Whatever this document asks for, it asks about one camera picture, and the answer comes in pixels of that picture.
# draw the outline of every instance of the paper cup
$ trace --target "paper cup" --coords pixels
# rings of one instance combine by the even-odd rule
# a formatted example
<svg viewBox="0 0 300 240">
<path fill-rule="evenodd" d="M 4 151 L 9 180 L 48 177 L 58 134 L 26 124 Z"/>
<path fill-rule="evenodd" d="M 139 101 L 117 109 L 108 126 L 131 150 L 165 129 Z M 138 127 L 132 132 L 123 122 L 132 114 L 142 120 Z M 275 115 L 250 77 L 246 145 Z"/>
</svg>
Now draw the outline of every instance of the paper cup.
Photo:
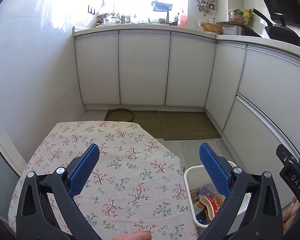
<svg viewBox="0 0 300 240">
<path fill-rule="evenodd" d="M 210 220 L 212 220 L 215 217 L 225 199 L 225 196 L 220 194 L 216 194 L 214 195 L 214 197 L 200 197 L 200 202 L 207 206 L 208 216 Z"/>
</svg>

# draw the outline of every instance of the blue gripper pad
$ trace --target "blue gripper pad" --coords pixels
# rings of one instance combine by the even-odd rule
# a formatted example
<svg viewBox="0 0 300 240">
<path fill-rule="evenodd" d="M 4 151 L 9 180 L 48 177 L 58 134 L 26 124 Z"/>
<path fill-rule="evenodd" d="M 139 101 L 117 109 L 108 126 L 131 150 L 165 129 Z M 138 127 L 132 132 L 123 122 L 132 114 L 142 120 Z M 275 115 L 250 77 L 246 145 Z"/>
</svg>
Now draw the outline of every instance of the blue gripper pad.
<svg viewBox="0 0 300 240">
<path fill-rule="evenodd" d="M 218 190 L 218 193 L 228 198 L 231 193 L 231 188 L 229 186 L 229 172 L 232 169 L 231 165 L 224 157 L 217 156 L 207 143 L 200 146 L 199 157 L 214 186 Z"/>
<path fill-rule="evenodd" d="M 68 194 L 71 197 L 79 195 L 86 184 L 91 172 L 99 160 L 99 147 L 91 144 L 81 157 L 74 158 L 67 166 L 68 171 Z"/>
</svg>

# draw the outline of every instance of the pan handle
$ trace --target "pan handle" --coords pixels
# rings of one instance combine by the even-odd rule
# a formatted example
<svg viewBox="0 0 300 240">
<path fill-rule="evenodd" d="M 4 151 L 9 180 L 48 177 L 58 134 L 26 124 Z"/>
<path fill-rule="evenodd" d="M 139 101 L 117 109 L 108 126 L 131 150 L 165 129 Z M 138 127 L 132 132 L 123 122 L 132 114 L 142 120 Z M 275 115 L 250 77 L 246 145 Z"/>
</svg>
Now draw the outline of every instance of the pan handle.
<svg viewBox="0 0 300 240">
<path fill-rule="evenodd" d="M 274 13 L 274 14 L 279 18 L 282 26 L 285 27 L 286 26 L 286 22 L 284 20 L 283 14 L 282 13 Z"/>
<path fill-rule="evenodd" d="M 259 12 L 257 9 L 252 9 L 252 11 L 256 15 L 258 15 L 260 18 L 264 19 L 266 21 L 266 23 L 268 24 L 269 27 L 273 26 L 272 22 L 270 22 L 270 20 L 266 16 L 264 16 L 261 12 Z"/>
</svg>

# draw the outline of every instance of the round woven tray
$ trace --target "round woven tray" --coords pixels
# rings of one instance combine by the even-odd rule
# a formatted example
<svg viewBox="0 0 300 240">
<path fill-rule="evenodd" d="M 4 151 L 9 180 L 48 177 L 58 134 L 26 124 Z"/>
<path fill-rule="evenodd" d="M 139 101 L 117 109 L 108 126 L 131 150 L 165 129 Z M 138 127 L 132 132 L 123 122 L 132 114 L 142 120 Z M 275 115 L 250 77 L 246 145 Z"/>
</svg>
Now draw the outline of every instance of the round woven tray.
<svg viewBox="0 0 300 240">
<path fill-rule="evenodd" d="M 203 31 L 205 32 L 214 32 L 218 34 L 223 34 L 222 26 L 215 24 L 215 23 L 209 23 L 209 22 L 202 22 L 200 23 Z"/>
</svg>

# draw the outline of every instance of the white tablecloth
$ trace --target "white tablecloth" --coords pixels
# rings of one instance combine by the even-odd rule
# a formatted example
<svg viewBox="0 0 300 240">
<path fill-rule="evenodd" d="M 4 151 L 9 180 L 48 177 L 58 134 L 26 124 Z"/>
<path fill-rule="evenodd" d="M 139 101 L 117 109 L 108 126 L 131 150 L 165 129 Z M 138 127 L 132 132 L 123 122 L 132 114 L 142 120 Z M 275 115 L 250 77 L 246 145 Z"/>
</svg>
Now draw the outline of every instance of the white tablecloth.
<svg viewBox="0 0 300 240">
<path fill-rule="evenodd" d="M 100 159 L 80 195 L 82 214 L 103 240 L 146 228 L 153 239 L 197 239 L 180 159 L 129 122 L 58 123 L 40 144 L 23 172 L 9 209 L 16 230 L 19 196 L 26 174 L 66 167 L 95 143 Z M 50 203 L 62 230 L 70 233 L 53 195 Z"/>
</svg>

